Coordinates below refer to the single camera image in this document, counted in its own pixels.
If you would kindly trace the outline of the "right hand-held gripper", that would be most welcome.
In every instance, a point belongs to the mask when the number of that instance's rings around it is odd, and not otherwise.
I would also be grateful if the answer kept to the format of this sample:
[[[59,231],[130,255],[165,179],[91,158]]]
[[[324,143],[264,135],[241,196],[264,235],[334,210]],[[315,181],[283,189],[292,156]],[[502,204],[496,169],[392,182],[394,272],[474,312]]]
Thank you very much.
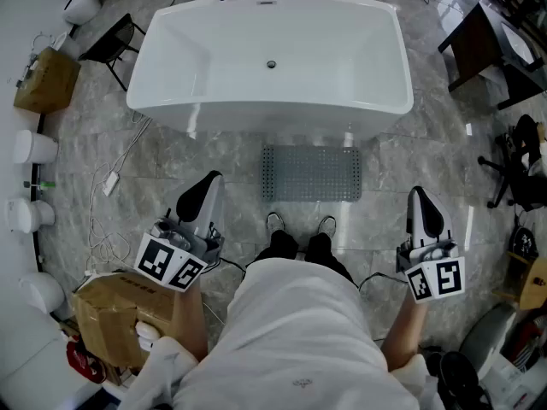
[[[443,203],[421,186],[408,195],[406,231],[409,240],[397,247],[396,272],[404,274],[415,302],[463,294],[465,258],[451,240],[451,217]]]

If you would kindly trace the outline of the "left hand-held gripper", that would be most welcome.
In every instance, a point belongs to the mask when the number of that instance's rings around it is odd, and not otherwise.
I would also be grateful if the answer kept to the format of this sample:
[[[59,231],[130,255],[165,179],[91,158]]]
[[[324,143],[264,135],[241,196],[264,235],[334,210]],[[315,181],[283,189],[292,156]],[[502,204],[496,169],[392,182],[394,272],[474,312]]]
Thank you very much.
[[[185,292],[218,266],[225,242],[224,191],[223,175],[213,170],[181,194],[179,218],[166,214],[144,233],[133,269],[162,287]]]

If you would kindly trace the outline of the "grey bath mat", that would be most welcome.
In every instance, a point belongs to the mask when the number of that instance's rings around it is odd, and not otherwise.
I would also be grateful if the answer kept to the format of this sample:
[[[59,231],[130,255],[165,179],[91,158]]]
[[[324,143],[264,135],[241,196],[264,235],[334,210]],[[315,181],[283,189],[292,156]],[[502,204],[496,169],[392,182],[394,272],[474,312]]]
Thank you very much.
[[[362,157],[354,147],[267,145],[260,161],[265,202],[356,202]]]

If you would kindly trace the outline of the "white bathtub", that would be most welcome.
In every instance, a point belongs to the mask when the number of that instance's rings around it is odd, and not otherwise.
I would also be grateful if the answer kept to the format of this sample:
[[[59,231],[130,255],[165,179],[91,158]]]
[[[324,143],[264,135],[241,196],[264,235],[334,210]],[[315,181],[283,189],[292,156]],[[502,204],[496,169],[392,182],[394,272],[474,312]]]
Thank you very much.
[[[126,103],[181,132],[371,138],[414,94],[388,3],[195,0],[154,14]]]

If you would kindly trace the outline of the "person's left forearm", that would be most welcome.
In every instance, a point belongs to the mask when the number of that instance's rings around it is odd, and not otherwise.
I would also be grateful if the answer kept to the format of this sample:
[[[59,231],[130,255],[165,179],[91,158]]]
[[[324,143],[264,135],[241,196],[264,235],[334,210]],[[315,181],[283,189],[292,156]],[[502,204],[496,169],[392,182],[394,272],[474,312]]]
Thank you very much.
[[[175,292],[169,336],[197,361],[208,355],[208,333],[198,278],[185,292]]]

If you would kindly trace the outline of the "person's right forearm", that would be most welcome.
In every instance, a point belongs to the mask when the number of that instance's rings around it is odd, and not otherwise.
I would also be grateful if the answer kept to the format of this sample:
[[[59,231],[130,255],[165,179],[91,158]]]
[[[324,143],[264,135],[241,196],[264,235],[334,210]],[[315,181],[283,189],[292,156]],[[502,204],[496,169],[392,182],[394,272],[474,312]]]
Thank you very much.
[[[380,347],[389,372],[406,366],[418,353],[426,313],[427,305],[417,304],[408,292]]]

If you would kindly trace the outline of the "grey marble floor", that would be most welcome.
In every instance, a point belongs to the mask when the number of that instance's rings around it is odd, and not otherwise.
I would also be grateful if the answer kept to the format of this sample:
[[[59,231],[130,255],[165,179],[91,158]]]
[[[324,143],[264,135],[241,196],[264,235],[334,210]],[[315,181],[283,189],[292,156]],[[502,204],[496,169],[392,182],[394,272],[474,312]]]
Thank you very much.
[[[491,292],[506,273],[506,248],[517,208],[489,209],[498,176],[478,164],[497,161],[494,139],[523,114],[547,124],[547,93],[497,110],[502,87],[475,77],[455,91],[454,62],[438,45],[476,3],[491,0],[383,0],[393,5],[402,29],[414,106],[386,132],[368,141],[250,132],[186,134],[152,123],[143,126],[108,70],[85,62],[71,105],[50,115],[45,134],[60,152],[44,167],[56,188],[45,195],[58,219],[38,233],[44,269],[66,291],[87,270],[116,269],[132,262],[144,231],[166,208],[168,192],[212,170],[226,180],[223,262],[202,279],[209,344],[221,333],[226,308],[249,264],[268,242],[265,219],[276,211],[292,236],[305,245],[319,221],[338,222],[334,254],[346,265],[361,296],[374,339],[386,336],[404,297],[392,281],[396,247],[405,238],[407,194],[414,185],[435,193],[453,220],[466,256],[468,287],[463,296],[429,307],[423,346],[456,350],[498,297]],[[268,144],[357,147],[362,154],[362,196],[357,202],[275,202],[261,197],[262,148]],[[120,178],[110,196],[103,181]]]

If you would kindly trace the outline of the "person's black trousers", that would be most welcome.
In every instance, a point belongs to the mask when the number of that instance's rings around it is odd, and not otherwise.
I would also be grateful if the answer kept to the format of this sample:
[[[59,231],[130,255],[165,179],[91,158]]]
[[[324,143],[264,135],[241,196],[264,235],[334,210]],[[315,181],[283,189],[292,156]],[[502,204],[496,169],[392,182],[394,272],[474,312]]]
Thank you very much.
[[[270,245],[255,258],[255,261],[270,258],[295,260],[297,252],[298,244],[296,240],[285,231],[277,230],[271,235]],[[304,260],[327,267],[353,283],[353,279],[345,266],[332,254],[332,240],[325,232],[319,232],[309,239]]]

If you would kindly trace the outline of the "person's right shoe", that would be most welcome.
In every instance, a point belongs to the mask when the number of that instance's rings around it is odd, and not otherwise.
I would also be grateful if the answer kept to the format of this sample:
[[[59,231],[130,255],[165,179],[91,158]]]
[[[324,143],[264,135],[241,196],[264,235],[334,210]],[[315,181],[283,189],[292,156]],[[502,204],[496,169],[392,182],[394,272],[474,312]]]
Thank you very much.
[[[325,234],[330,239],[333,239],[333,237],[336,234],[336,230],[337,230],[336,219],[332,217],[331,215],[328,215],[324,217],[323,220],[320,222],[317,232],[318,234]]]

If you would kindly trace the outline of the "black office chair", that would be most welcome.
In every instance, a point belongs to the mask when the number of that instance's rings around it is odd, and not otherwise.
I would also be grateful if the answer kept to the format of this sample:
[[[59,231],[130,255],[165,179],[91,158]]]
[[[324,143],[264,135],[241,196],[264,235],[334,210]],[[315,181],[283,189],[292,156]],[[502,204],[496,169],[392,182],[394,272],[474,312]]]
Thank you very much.
[[[488,161],[484,156],[478,157],[480,165],[491,167],[503,178],[496,200],[489,201],[487,207],[496,208],[506,190],[510,189],[512,198],[508,202],[509,206],[517,204],[527,212],[541,207],[547,208],[547,178],[528,175],[512,139],[514,129],[515,126],[495,138],[495,145],[502,153],[502,165]]]

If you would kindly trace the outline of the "yellow wooden chair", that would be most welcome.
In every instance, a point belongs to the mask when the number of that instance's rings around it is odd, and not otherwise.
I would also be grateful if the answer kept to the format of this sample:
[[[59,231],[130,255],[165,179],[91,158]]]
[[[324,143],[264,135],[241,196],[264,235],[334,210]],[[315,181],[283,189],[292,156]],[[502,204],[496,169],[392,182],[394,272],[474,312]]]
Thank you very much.
[[[547,258],[526,259],[507,251],[509,264],[503,284],[491,293],[521,311],[541,308],[547,301]]]

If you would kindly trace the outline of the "grey chair seat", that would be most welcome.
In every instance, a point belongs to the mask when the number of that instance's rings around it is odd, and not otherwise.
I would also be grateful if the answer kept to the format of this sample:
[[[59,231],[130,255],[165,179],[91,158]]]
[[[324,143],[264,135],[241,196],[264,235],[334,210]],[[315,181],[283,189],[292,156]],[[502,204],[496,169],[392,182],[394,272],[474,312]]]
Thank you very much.
[[[516,309],[507,303],[498,303],[486,313],[463,339],[459,352],[473,366],[482,380],[491,370],[505,344],[506,336],[516,317]]]

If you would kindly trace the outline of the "person's white shirt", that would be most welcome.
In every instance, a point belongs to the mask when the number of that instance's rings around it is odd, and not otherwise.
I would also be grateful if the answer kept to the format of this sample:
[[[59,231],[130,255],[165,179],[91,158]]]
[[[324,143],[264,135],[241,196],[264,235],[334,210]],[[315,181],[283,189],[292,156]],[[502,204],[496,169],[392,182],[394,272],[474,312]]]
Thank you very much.
[[[357,288],[305,261],[251,264],[218,343],[156,341],[119,410],[444,410],[421,355],[390,370]]]

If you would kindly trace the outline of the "dark wooden table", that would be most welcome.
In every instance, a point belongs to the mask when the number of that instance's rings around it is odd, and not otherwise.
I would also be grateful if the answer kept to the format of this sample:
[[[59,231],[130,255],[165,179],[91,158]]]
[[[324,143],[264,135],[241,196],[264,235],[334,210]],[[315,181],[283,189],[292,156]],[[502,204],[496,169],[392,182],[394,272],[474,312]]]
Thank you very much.
[[[531,40],[494,10],[482,3],[463,18],[438,46],[451,48],[458,78],[448,85],[454,91],[489,67],[501,71],[509,97],[497,105],[504,110],[547,91],[547,60]]]

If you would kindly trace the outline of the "red bag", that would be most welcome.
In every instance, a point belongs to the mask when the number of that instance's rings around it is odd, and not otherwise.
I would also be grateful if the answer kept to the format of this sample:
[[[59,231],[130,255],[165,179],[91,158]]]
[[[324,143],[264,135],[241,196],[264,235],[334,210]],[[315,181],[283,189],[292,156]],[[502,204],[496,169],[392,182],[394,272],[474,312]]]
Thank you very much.
[[[90,353],[78,337],[69,338],[66,356],[68,364],[94,384],[101,384],[107,379],[107,371],[103,362]]]

